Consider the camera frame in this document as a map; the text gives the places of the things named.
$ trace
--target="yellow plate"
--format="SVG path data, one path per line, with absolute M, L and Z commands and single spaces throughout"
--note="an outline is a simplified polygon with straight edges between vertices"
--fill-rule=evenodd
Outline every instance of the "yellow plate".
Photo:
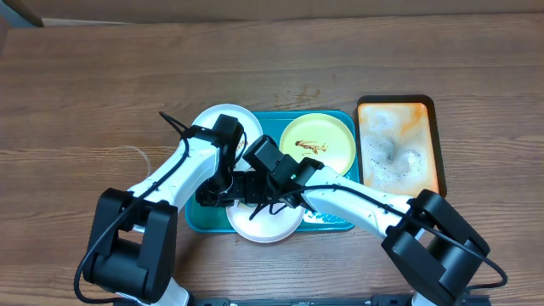
M 314 113 L 289 123 L 281 135 L 280 151 L 297 162 L 313 158 L 344 175 L 354 163 L 356 149 L 345 124 L 333 116 Z

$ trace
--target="foam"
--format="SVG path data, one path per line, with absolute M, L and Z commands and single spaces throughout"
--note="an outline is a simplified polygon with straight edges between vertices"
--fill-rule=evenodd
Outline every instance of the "foam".
M 438 192 L 428 113 L 421 103 L 359 108 L 364 184 L 388 193 Z

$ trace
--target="wooden tabletop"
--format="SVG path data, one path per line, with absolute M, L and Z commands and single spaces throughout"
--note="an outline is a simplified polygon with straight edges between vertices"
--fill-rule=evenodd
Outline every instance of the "wooden tabletop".
M 157 115 L 434 99 L 447 199 L 509 274 L 494 305 L 544 302 L 544 14 L 11 30 L 0 59 L 0 304 L 79 305 L 96 201 L 177 146 Z M 175 279 L 197 297 L 408 292 L 360 229 L 273 246 L 178 222 Z M 495 281 L 489 268 L 473 280 Z M 92 297 L 109 296 L 85 282 Z

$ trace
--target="blue tray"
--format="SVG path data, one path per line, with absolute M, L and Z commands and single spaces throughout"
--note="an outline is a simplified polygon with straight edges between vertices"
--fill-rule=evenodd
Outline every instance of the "blue tray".
M 268 134 L 279 145 L 281 134 L 289 123 L 298 117 L 311 113 L 331 115 L 342 121 L 349 131 L 355 136 L 355 124 L 351 117 L 341 110 L 289 110 L 289 111 L 257 111 L 253 114 L 261 123 L 263 132 Z M 359 183 L 359 161 L 355 161 L 349 171 L 344 175 L 347 179 Z M 225 209 L 216 207 L 201 207 L 193 196 L 185 204 L 185 219 L 187 224 L 200 233 L 235 233 L 230 226 Z M 297 232 L 312 231 L 338 231 L 351 230 L 354 226 L 335 216 L 326 213 L 312 213 L 306 211 L 303 222 L 298 226 Z

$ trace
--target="plate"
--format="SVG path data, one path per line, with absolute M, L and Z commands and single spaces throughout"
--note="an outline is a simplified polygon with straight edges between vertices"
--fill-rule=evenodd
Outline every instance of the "plate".
M 293 120 L 280 139 L 280 151 L 300 162 L 310 157 L 344 175 L 354 163 L 355 140 L 348 127 L 326 114 L 308 114 Z
M 201 126 L 203 128 L 213 128 L 213 125 L 218 120 L 219 115 L 224 114 L 227 116 L 232 116 L 238 118 L 238 122 L 244 127 L 244 132 L 247 136 L 246 149 L 255 141 L 257 138 L 263 135 L 263 128 L 261 123 L 257 120 L 255 115 L 253 115 L 249 110 L 239 106 L 239 105 L 215 105 L 210 107 L 207 110 L 204 110 L 194 121 L 193 125 Z M 244 136 L 242 135 L 240 142 L 244 141 Z M 241 153 L 243 144 L 239 144 L 236 149 L 236 156 Z M 246 171 L 249 169 L 249 164 L 241 158 L 235 165 L 235 171 Z
M 274 205 L 274 210 L 282 206 L 283 203 Z M 234 206 L 227 207 L 227 218 L 238 234 L 259 243 L 272 243 L 287 238 L 303 222 L 305 211 L 302 207 L 294 209 L 287 207 L 278 214 L 271 215 L 269 208 L 266 207 L 250 221 L 249 216 L 254 210 L 255 207 L 235 201 Z

